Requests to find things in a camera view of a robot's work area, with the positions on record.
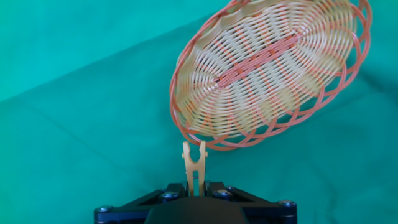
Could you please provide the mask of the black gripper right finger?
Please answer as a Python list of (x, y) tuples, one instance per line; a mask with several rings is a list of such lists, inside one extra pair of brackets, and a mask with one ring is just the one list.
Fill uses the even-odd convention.
[(238, 212), (230, 208), (227, 211), (234, 216), (242, 215), (248, 223), (297, 224), (297, 204), (291, 200), (270, 202), (239, 188), (211, 181), (205, 181), (205, 196), (237, 206)]

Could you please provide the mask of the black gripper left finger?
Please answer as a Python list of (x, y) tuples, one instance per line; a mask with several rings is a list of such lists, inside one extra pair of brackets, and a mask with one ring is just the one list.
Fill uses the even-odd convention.
[(168, 184), (120, 207), (102, 205), (94, 210), (94, 224), (145, 223), (149, 212), (158, 205), (189, 196), (188, 183)]

